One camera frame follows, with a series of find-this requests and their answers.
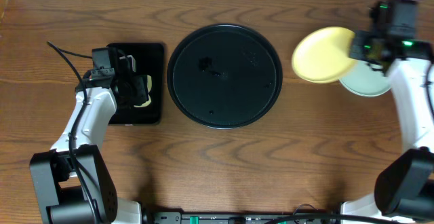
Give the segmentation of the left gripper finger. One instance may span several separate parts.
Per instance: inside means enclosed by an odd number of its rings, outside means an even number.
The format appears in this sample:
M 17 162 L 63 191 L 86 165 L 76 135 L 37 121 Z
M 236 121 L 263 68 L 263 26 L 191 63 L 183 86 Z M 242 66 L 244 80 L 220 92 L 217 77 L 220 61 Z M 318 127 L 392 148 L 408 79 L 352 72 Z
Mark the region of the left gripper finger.
M 120 65 L 128 72 L 136 72 L 136 60 L 132 55 L 121 56 L 119 58 Z
M 148 75 L 138 75 L 132 79 L 134 87 L 136 89 L 135 95 L 132 99 L 133 105 L 142 105 L 149 100 L 148 90 Z

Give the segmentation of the green yellow sponge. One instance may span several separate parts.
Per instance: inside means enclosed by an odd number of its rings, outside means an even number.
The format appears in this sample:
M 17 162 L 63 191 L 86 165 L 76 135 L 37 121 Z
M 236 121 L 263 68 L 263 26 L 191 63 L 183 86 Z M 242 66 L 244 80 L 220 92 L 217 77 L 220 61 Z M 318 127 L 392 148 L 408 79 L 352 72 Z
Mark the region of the green yellow sponge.
M 144 108 L 152 103 L 151 90 L 153 87 L 152 77 L 150 75 L 140 75 L 136 77 L 137 97 L 134 102 L 135 108 Z

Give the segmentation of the light blue plate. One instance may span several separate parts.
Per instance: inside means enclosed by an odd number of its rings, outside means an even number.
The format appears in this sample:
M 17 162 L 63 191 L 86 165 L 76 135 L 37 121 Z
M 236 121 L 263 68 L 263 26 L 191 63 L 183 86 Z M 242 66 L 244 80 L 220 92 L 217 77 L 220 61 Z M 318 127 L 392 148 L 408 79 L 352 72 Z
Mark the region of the light blue plate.
M 358 61 L 339 82 L 350 92 L 365 97 L 380 96 L 391 89 L 388 79 L 381 71 L 373 71 L 370 64 Z

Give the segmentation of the yellow plate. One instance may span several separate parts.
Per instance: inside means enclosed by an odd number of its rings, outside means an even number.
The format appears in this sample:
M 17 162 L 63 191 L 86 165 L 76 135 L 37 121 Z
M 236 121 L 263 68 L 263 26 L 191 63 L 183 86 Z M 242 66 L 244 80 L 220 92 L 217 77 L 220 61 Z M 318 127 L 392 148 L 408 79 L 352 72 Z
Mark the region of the yellow plate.
M 355 33 L 339 26 L 319 29 L 306 36 L 292 54 L 292 69 L 299 78 L 313 83 L 332 83 L 357 64 L 349 57 Z

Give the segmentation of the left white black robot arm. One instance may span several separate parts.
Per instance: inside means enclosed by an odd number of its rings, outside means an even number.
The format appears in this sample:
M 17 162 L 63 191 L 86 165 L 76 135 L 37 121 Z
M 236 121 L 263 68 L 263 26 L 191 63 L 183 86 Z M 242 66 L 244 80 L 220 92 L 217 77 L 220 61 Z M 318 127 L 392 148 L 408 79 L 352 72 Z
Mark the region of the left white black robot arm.
M 44 223 L 145 223 L 139 202 L 117 195 L 100 152 L 125 86 L 127 101 L 145 103 L 147 76 L 137 76 L 131 55 L 93 57 L 94 67 L 79 75 L 75 108 L 49 151 L 36 153 L 30 171 Z

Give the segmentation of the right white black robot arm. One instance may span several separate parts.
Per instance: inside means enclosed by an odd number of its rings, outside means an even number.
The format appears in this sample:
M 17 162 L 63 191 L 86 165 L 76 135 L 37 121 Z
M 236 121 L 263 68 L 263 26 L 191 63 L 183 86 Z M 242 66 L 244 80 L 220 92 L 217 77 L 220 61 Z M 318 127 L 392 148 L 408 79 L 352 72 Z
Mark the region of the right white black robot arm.
M 417 8 L 411 0 L 378 1 L 370 30 L 351 44 L 349 56 L 390 83 L 402 139 L 401 156 L 379 174 L 373 193 L 341 204 L 340 214 L 356 223 L 433 220 L 433 46 L 415 38 Z

